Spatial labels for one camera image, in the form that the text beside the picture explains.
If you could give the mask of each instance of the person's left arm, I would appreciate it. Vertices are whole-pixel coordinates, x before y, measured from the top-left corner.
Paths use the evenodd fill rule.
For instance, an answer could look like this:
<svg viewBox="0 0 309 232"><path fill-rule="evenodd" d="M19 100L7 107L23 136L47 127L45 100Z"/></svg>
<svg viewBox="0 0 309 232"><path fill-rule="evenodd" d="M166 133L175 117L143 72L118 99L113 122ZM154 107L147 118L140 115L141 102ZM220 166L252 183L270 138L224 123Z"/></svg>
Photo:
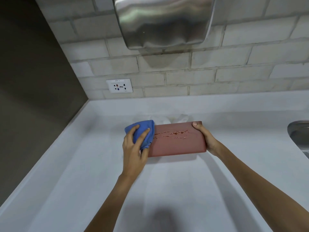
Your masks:
<svg viewBox="0 0 309 232"><path fill-rule="evenodd" d="M138 128L139 125L133 127L125 136L122 144L122 174L118 177L113 190L84 232L112 232L114 230L123 202L132 184L143 170L148 158L149 149L144 149L141 154L140 148L150 129L143 132L134 144L133 134Z"/></svg>

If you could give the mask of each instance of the wall socket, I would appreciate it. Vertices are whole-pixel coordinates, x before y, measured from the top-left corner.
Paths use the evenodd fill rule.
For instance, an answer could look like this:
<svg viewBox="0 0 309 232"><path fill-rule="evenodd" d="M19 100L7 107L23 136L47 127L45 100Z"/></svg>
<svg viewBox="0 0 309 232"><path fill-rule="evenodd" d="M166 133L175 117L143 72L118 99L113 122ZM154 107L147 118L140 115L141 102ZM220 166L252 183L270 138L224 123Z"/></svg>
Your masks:
<svg viewBox="0 0 309 232"><path fill-rule="evenodd" d="M112 94L133 93L130 79L106 80L106 83Z"/></svg>

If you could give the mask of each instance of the backsplash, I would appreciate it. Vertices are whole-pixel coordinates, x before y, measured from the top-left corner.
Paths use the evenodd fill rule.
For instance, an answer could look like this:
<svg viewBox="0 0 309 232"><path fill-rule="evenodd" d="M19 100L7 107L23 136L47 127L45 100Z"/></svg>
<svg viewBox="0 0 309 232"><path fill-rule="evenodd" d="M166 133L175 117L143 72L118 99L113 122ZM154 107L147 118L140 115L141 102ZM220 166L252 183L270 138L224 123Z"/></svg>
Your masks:
<svg viewBox="0 0 309 232"><path fill-rule="evenodd" d="M199 45L128 50L112 0L37 0L90 99L309 89L309 0L217 0ZM130 78L111 94L107 79Z"/></svg>

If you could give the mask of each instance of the pink case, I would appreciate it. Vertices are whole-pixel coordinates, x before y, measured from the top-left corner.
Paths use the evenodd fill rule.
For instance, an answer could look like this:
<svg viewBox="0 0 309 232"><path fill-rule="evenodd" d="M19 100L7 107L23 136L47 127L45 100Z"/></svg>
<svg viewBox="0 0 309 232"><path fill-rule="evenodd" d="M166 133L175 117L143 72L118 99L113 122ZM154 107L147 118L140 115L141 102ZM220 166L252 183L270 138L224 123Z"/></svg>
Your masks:
<svg viewBox="0 0 309 232"><path fill-rule="evenodd" d="M192 127L192 122L155 125L149 157L206 152L203 134Z"/></svg>

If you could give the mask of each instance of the folded blue cloth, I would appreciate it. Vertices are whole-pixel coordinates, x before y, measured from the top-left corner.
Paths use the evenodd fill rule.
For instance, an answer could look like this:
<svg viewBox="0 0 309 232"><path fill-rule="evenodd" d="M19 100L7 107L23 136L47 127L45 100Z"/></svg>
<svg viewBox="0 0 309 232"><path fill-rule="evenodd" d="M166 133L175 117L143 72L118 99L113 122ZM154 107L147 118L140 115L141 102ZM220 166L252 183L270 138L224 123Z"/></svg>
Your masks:
<svg viewBox="0 0 309 232"><path fill-rule="evenodd" d="M145 137L143 143L141 144L141 150L148 148L153 141L155 136L155 122L153 120L145 120L136 122L134 124L129 125L125 128L126 134L136 125L139 125L139 128L133 134L133 143L136 143L136 140L141 136L141 134L148 128L150 128L149 133Z"/></svg>

